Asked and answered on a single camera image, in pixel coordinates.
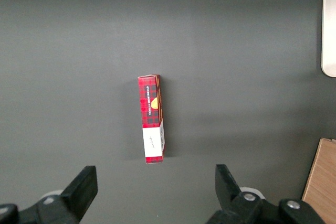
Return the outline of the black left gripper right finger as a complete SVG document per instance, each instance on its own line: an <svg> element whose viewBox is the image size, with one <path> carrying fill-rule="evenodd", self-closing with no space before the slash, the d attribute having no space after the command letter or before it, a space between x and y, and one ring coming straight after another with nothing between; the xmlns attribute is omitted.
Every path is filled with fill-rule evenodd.
<svg viewBox="0 0 336 224"><path fill-rule="evenodd" d="M302 200L285 198L274 205L254 192L242 191L225 164L216 165L215 191L221 210L207 223L324 223Z"/></svg>

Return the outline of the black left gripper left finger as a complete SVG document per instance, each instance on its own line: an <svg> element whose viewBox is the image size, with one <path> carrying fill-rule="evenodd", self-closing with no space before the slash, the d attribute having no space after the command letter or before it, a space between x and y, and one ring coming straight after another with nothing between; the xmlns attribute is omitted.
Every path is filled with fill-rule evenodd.
<svg viewBox="0 0 336 224"><path fill-rule="evenodd" d="M80 223L97 193L96 167L86 166L59 195L22 211L16 204L1 204L1 223Z"/></svg>

